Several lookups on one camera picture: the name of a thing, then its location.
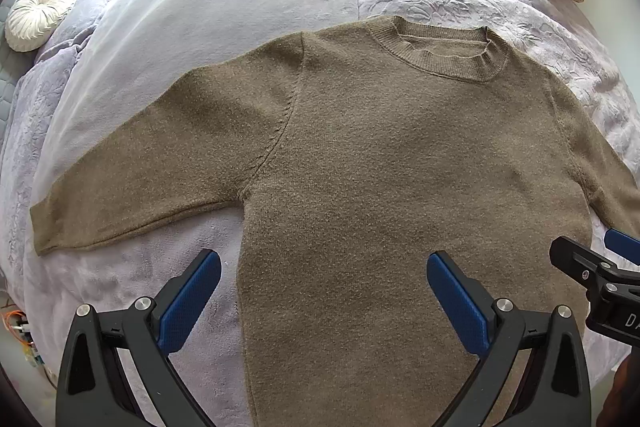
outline bed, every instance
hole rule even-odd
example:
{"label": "bed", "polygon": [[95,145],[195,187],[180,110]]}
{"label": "bed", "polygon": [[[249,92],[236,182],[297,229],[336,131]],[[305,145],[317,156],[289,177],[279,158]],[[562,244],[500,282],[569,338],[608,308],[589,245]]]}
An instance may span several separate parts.
{"label": "bed", "polygon": [[[220,62],[286,33],[379,14],[431,25],[488,25],[560,76],[640,180],[640,117],[618,68],[571,0],[78,0],[17,83],[0,156],[0,268],[30,318],[46,363],[57,371],[78,305],[98,311],[154,295],[199,252],[216,250],[235,272],[242,209],[191,217],[90,252],[38,257],[28,209],[55,179],[181,73]],[[591,213],[591,248],[631,268],[603,244]],[[183,350],[171,360],[219,426],[250,425],[243,386],[235,286],[223,280]],[[592,384],[627,353],[587,331]],[[161,424],[124,359],[145,415]]]}

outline sweater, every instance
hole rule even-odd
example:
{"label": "sweater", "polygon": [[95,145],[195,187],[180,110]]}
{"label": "sweater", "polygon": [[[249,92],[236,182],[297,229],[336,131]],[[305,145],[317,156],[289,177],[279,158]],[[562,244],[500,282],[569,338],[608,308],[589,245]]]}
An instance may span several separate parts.
{"label": "sweater", "polygon": [[488,28],[400,17],[189,71],[60,176],[31,209],[34,246],[229,205],[256,427],[430,425],[476,363],[427,286],[431,252],[583,325],[551,241],[590,245],[589,205],[640,235],[631,173],[556,76]]}

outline sweater sleeve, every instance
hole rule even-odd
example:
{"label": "sweater sleeve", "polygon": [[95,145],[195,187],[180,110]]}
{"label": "sweater sleeve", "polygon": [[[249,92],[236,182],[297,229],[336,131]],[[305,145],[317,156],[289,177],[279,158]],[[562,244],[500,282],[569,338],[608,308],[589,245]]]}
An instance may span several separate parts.
{"label": "sweater sleeve", "polygon": [[240,204],[292,110],[302,34],[184,74],[31,208],[38,254],[91,248]]}
{"label": "sweater sleeve", "polygon": [[550,75],[558,124],[570,149],[570,170],[589,205],[610,228],[640,237],[640,190],[605,137],[561,80]]}

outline blue gripper pad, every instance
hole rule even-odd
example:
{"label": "blue gripper pad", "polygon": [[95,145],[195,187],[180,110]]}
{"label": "blue gripper pad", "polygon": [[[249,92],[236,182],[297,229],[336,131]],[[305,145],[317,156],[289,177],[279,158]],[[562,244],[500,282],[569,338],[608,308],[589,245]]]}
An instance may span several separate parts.
{"label": "blue gripper pad", "polygon": [[485,355],[490,343],[484,315],[437,254],[427,260],[427,280],[465,349]]}
{"label": "blue gripper pad", "polygon": [[180,351],[189,333],[220,282],[222,264],[214,251],[182,286],[160,319],[158,347],[164,356]]}
{"label": "blue gripper pad", "polygon": [[607,230],[604,246],[634,264],[640,264],[640,241],[615,229]]}

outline crew neck collar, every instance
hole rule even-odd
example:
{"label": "crew neck collar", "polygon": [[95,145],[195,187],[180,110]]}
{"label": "crew neck collar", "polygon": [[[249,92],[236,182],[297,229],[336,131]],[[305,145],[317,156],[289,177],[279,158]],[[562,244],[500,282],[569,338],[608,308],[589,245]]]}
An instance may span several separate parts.
{"label": "crew neck collar", "polygon": [[[400,16],[374,17],[365,22],[380,45],[391,54],[418,69],[440,76],[488,82],[507,60],[509,45],[486,26],[459,30],[412,23]],[[485,48],[471,57],[436,55],[428,50],[416,49],[404,36],[483,42]]]}

